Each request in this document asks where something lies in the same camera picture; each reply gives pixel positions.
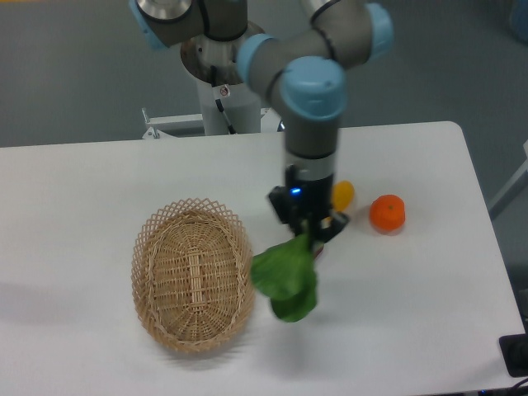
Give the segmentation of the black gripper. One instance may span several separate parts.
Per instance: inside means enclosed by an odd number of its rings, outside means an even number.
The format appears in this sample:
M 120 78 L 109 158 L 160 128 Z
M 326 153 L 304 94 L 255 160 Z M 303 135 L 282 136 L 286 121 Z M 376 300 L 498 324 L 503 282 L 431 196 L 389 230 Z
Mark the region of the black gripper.
M 312 243 L 312 252 L 321 252 L 350 220 L 347 214 L 332 207 L 332 183 L 333 175 L 305 180 L 300 167 L 290 164 L 285 168 L 285 184 L 273 187 L 268 194 L 278 220 L 294 236 L 306 234 Z

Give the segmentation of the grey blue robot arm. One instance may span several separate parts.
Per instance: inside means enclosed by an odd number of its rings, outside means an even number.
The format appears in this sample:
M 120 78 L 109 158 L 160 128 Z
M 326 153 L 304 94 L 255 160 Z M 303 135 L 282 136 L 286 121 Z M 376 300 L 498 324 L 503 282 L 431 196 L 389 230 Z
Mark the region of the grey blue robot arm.
M 362 1 L 305 1 L 309 28 L 278 40 L 248 20 L 244 1 L 132 1 L 151 46 L 193 48 L 188 63 L 212 88 L 241 83 L 285 123 L 284 182 L 269 193 L 281 223 L 316 250 L 348 217 L 331 202 L 349 68 L 387 53 L 388 11 Z

